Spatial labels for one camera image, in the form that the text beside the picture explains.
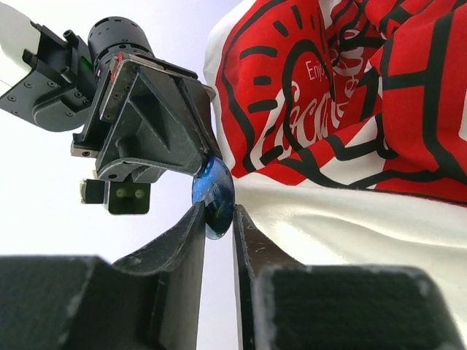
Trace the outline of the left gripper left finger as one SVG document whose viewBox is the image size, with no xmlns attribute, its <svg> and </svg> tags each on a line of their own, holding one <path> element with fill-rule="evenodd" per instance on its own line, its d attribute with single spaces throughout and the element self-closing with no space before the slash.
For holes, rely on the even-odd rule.
<svg viewBox="0 0 467 350">
<path fill-rule="evenodd" d="M 114 263 L 92 256 L 1 258 L 3 349 L 194 349 L 204 205 Z"/>
</svg>

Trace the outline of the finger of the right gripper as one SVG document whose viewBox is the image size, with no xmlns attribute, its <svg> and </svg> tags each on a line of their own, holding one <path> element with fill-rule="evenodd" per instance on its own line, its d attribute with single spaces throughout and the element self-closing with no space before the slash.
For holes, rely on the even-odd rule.
<svg viewBox="0 0 467 350">
<path fill-rule="evenodd" d="M 186 90 L 188 105 L 192 109 L 198 133 L 204 144 L 205 153 L 222 160 L 223 156 L 212 127 L 211 99 L 208 92 L 198 80 L 183 78 L 182 83 Z"/>
<path fill-rule="evenodd" d="M 201 172 L 204 144 L 188 105 L 183 78 L 188 77 L 141 68 L 95 157 L 99 179 L 156 182 L 164 171 L 191 176 Z"/>
</svg>

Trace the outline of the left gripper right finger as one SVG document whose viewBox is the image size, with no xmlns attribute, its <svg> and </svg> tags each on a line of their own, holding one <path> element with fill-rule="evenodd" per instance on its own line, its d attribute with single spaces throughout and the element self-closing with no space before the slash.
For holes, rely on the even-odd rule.
<svg viewBox="0 0 467 350">
<path fill-rule="evenodd" d="M 304 265 L 233 211 L 241 349 L 464 349 L 434 280 L 418 268 Z"/>
</svg>

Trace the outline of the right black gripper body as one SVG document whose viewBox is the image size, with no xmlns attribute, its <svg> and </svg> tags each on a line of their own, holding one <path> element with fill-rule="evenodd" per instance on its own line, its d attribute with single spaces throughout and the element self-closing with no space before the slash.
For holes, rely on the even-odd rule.
<svg viewBox="0 0 467 350">
<path fill-rule="evenodd" d="M 73 135 L 72 156 L 81 158 L 98 156 L 112 126 L 123 110 L 127 97 L 130 96 L 142 67 L 160 71 L 170 77 L 198 79 L 194 71 L 148 55 L 123 51 L 114 54 L 106 74 L 103 74 L 99 80 L 83 131 Z"/>
</svg>

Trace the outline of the blue round brooch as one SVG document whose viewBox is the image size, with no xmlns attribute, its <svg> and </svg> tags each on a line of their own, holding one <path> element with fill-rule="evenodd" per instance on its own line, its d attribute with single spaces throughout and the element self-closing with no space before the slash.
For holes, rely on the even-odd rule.
<svg viewBox="0 0 467 350">
<path fill-rule="evenodd" d="M 234 206 L 234 182 L 226 164 L 209 157 L 204 170 L 193 178 L 192 203 L 204 202 L 205 233 L 208 239 L 221 239 L 231 226 Z"/>
</svg>

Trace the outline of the white Coca-Cola t-shirt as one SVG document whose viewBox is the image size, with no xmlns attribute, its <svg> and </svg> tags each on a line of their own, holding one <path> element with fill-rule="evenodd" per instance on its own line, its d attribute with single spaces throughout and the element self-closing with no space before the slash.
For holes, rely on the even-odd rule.
<svg viewBox="0 0 467 350">
<path fill-rule="evenodd" d="M 307 265 L 421 268 L 466 330 L 464 1 L 243 1 L 204 76 L 260 230 Z"/>
</svg>

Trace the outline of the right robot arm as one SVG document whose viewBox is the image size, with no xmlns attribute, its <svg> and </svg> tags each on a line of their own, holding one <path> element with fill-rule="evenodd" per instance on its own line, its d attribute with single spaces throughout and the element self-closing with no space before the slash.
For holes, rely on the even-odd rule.
<svg viewBox="0 0 467 350">
<path fill-rule="evenodd" d="M 156 58 L 132 20 L 106 17 L 81 39 L 1 6 L 1 109 L 46 131 L 71 131 L 71 154 L 93 158 L 102 181 L 199 175 L 221 155 L 214 98 L 196 73 Z"/>
</svg>

